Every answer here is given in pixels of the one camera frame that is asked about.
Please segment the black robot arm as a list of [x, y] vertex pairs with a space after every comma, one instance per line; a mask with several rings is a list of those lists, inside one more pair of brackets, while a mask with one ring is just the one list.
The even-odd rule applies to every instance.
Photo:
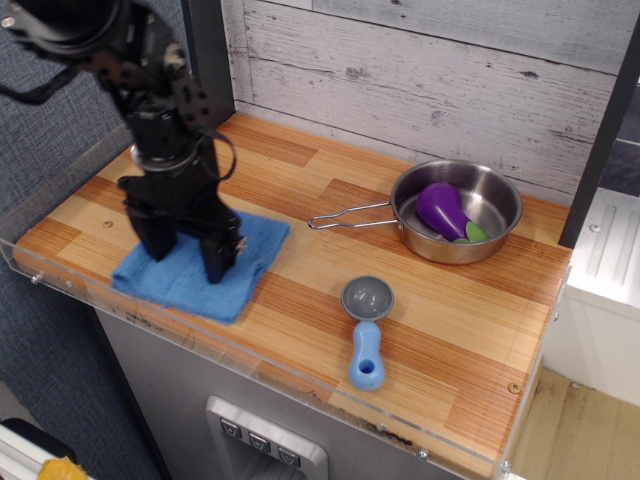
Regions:
[[166, 257], [180, 233], [197, 238], [207, 277], [221, 282], [245, 246], [241, 220], [218, 196], [214, 101], [190, 73], [172, 30], [143, 1], [12, 1], [1, 26], [25, 49], [63, 65], [32, 90], [3, 95], [41, 105], [92, 73], [130, 129], [141, 176], [124, 176], [129, 221], [147, 253]]

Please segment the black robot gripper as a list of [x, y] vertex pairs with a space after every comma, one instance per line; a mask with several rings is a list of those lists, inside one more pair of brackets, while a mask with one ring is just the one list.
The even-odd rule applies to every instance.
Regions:
[[131, 226], [154, 260], [171, 252], [179, 232], [196, 237], [208, 281], [218, 284], [243, 250], [241, 220], [218, 196], [229, 177], [219, 171], [215, 146], [202, 144], [174, 169], [123, 176], [117, 184]]

